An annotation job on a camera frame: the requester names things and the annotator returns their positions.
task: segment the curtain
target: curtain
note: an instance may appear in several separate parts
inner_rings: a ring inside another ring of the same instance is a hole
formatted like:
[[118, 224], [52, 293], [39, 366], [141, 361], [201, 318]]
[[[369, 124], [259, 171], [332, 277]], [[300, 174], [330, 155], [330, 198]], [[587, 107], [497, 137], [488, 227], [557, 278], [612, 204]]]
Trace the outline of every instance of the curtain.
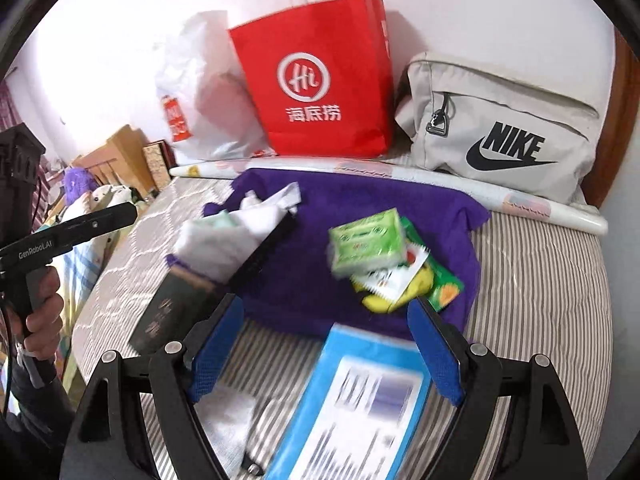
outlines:
[[0, 82], [0, 132], [22, 122], [6, 81]]
[[[12, 126], [17, 126], [21, 122], [22, 119], [15, 107], [6, 81], [0, 81], [0, 132], [4, 132]], [[33, 215], [32, 231], [39, 229], [46, 218], [47, 209], [49, 209], [48, 166], [49, 163], [43, 156], [40, 159], [40, 166], [37, 171], [38, 183], [36, 184], [36, 189], [31, 199], [31, 212]]]

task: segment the red label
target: red label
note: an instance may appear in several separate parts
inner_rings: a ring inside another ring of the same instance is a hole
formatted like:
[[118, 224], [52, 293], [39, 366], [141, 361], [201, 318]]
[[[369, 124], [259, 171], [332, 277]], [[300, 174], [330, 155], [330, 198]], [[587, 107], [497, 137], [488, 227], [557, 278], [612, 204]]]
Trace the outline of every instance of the red label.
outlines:
[[164, 116], [166, 122], [169, 124], [169, 128], [171, 128], [171, 135], [174, 142], [193, 137], [187, 126], [187, 121], [184, 118], [178, 99], [165, 95], [162, 98], [162, 108], [164, 108]]
[[322, 88], [322, 72], [318, 65], [306, 59], [297, 59], [289, 63], [284, 71], [285, 84], [299, 97], [315, 100]]

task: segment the cable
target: cable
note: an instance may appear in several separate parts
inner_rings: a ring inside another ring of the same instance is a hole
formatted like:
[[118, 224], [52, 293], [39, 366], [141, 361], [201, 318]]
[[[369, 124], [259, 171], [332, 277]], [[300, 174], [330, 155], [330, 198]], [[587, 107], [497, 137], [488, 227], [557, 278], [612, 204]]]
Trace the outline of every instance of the cable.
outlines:
[[31, 230], [33, 231], [33, 223], [36, 221], [36, 215], [38, 214], [38, 209], [40, 209], [40, 199], [42, 197], [42, 179], [38, 177], [38, 201], [36, 202], [36, 207], [33, 210], [33, 216], [31, 217]]
[[4, 321], [4, 326], [6, 327], [6, 336], [7, 336], [7, 358], [9, 359], [7, 368], [6, 368], [6, 388], [4, 389], [4, 406], [2, 407], [2, 416], [6, 418], [6, 414], [9, 412], [9, 397], [11, 397], [11, 380], [13, 374], [13, 359], [12, 359], [12, 351], [14, 348], [14, 334], [11, 332], [11, 324], [9, 323], [9, 316], [6, 313], [6, 305], [4, 302], [4, 298], [0, 296], [0, 312], [2, 312], [2, 320]]

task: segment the snack package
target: snack package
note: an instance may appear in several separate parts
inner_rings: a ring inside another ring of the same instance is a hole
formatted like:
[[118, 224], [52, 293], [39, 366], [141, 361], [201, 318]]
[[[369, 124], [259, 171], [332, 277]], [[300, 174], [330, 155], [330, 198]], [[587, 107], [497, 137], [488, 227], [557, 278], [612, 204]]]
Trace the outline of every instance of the snack package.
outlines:
[[406, 264], [372, 270], [368, 274], [354, 274], [351, 281], [391, 303], [396, 303], [422, 268], [422, 264], [427, 261], [428, 255], [429, 251], [424, 246], [409, 242]]
[[336, 278], [398, 266], [406, 243], [396, 209], [329, 229], [331, 272]]
[[433, 271], [428, 265], [421, 267], [402, 293], [402, 296], [400, 296], [400, 299], [395, 303], [377, 296], [357, 282], [352, 283], [353, 288], [358, 293], [358, 297], [364, 306], [376, 314], [389, 314], [404, 304], [409, 303], [413, 298], [427, 294], [433, 286]]
[[[400, 222], [409, 241], [415, 244], [424, 245], [418, 231], [415, 230], [414, 225], [408, 218], [403, 216], [400, 219]], [[439, 312], [451, 303], [451, 301], [453, 301], [462, 290], [464, 290], [465, 285], [451, 272], [449, 272], [448, 269], [439, 264], [431, 254], [431, 251], [427, 256], [426, 266], [431, 267], [431, 270], [433, 271], [433, 287], [426, 297], [427, 300], [429, 300], [429, 303], [431, 303], [433, 309], [436, 312]]]

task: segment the nike logo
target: nike logo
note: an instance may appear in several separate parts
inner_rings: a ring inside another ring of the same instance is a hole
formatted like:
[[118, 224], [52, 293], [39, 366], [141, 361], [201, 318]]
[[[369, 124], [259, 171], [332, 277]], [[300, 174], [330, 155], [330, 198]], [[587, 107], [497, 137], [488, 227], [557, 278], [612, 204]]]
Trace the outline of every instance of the nike logo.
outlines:
[[484, 137], [476, 142], [466, 152], [466, 163], [478, 171], [512, 170], [513, 168], [526, 168], [527, 166], [542, 166], [543, 164], [555, 164], [555, 160], [503, 160], [498, 158], [486, 158], [480, 153], [480, 145]]
[[[466, 152], [466, 162], [478, 171], [512, 170], [527, 166], [555, 164], [555, 160], [536, 160], [534, 157], [544, 142], [544, 137], [496, 121], [489, 135], [478, 140]], [[511, 160], [486, 158], [480, 152], [481, 146], [486, 150], [513, 158]]]

